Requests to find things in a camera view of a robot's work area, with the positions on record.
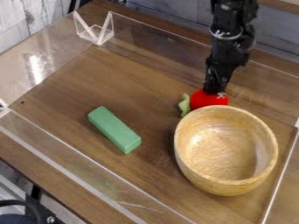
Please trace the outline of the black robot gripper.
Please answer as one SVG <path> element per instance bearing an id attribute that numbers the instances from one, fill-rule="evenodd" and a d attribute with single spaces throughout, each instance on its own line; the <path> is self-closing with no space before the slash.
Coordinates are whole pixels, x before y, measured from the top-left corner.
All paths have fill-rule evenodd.
<path id="1" fill-rule="evenodd" d="M 212 39 L 210 57 L 206 59 L 206 80 L 203 91 L 207 95 L 224 94 L 231 76 L 248 63 L 256 43 L 254 27 L 240 27 L 238 32 L 210 28 Z"/>

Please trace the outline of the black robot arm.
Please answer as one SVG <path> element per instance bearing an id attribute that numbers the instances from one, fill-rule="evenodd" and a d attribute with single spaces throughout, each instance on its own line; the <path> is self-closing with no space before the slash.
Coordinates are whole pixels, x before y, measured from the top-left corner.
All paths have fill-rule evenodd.
<path id="1" fill-rule="evenodd" d="M 256 43 L 252 20 L 258 17 L 258 0 L 210 0 L 212 22 L 210 24 L 211 51 L 206 59 L 207 95 L 223 95 L 231 76 L 248 63 Z"/>

